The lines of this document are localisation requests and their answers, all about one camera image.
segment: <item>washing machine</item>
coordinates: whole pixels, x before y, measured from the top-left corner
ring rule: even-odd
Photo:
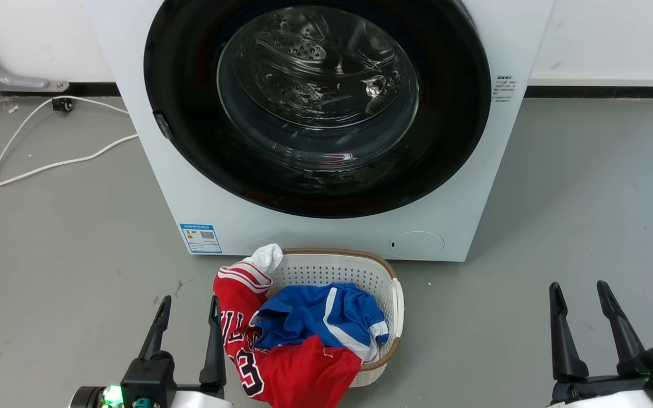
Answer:
[[[464,261],[553,0],[87,0],[185,248]]]

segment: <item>power cord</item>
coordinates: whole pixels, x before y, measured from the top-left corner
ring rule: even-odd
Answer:
[[[79,97],[77,97],[77,96],[55,96],[54,98],[51,98],[51,99],[49,99],[49,100],[47,100],[47,101],[44,101],[42,104],[40,104],[40,105],[39,105],[36,109],[34,109],[34,111],[32,111],[32,113],[30,113],[29,116],[27,116],[27,118],[22,122],[22,124],[21,124],[21,125],[19,126],[19,128],[16,130],[15,134],[11,136],[11,139],[10,139],[10,141],[7,143],[7,145],[5,146],[5,149],[2,150],[2,154],[0,154],[0,164],[2,163],[2,159],[3,159],[3,157],[5,157],[5,155],[7,154],[7,150],[9,150],[9,148],[10,148],[10,146],[11,146],[11,142],[13,142],[14,139],[16,139],[16,135],[19,134],[19,132],[20,132],[21,129],[24,127],[24,125],[29,121],[29,119],[31,119],[32,116],[34,116],[34,114],[37,113],[37,112],[39,111],[39,109],[44,108],[45,106],[47,106],[47,104],[51,103],[53,100],[62,100],[62,99],[65,99],[65,98],[67,98],[67,99],[71,99],[71,100],[86,101],[87,103],[93,103],[93,104],[98,104],[98,105],[101,105],[101,106],[105,106],[105,107],[107,107],[107,108],[114,109],[115,111],[118,111],[118,112],[121,112],[121,113],[124,113],[124,114],[130,114],[130,113],[128,113],[128,111],[126,111],[126,110],[124,110],[124,109],[116,108],[116,107],[112,106],[111,104],[101,103],[101,101],[86,100],[86,99],[84,99],[84,98],[79,98]],[[59,162],[59,163],[54,163],[54,164],[50,164],[50,165],[45,165],[44,167],[37,168],[37,170],[32,170],[32,171],[30,171],[30,172],[28,172],[28,173],[24,173],[24,174],[22,174],[22,175],[20,175],[20,176],[16,176],[16,177],[14,177],[14,178],[10,178],[10,179],[7,180],[7,181],[3,181],[3,182],[0,183],[0,186],[4,186],[4,185],[6,185],[6,184],[13,183],[13,182],[16,181],[16,180],[21,180],[21,179],[23,179],[23,178],[26,178],[26,177],[28,177],[28,176],[31,176],[31,175],[33,175],[33,174],[39,173],[39,172],[41,172],[41,171],[44,171],[44,170],[47,170],[47,169],[50,169],[50,168],[59,167],[59,166],[61,166],[61,165],[70,164],[70,163],[79,163],[79,162],[83,162],[83,161],[92,160],[92,159],[98,157],[99,155],[101,155],[102,153],[106,152],[107,150],[112,149],[112,147],[116,147],[117,145],[119,145],[119,144],[122,143],[122,142],[127,142],[128,140],[135,139],[135,137],[137,137],[137,136],[138,136],[137,134],[134,134],[134,135],[132,135],[132,136],[125,137],[125,138],[122,138],[122,139],[120,139],[120,140],[117,140],[116,142],[112,142],[111,144],[107,145],[107,147],[105,147],[104,149],[100,150],[99,152],[97,152],[97,153],[95,153],[95,154],[93,154],[93,155],[87,156],[87,157],[85,157],[85,158],[78,158],[78,159],[67,160],[67,161],[63,161],[63,162]]]

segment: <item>door glass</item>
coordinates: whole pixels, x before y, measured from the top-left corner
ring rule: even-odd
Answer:
[[[417,111],[417,73],[378,26],[336,8],[271,11],[244,25],[218,64],[239,131],[274,160],[339,170],[379,157]]]

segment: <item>gray floor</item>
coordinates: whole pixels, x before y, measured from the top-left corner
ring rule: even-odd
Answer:
[[[0,150],[39,101],[0,100]],[[81,103],[34,122],[0,181],[134,132],[122,114]],[[230,262],[186,253],[137,140],[0,188],[0,406],[65,406],[80,385],[118,382],[168,294],[163,346],[176,380],[195,382],[211,282]],[[525,101],[468,261],[396,270],[402,346],[341,406],[545,406],[552,281],[589,369],[612,373],[597,279],[653,346],[653,101]],[[262,406],[228,375],[234,405]]]

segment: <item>laundry basket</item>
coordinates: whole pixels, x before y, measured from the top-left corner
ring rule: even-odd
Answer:
[[[331,248],[291,248],[283,250],[283,261],[272,274],[271,297],[293,284],[324,286],[352,282],[374,296],[389,328],[389,340],[379,345],[379,360],[363,364],[350,387],[371,384],[384,372],[397,352],[404,320],[404,295],[394,269],[372,253]]]

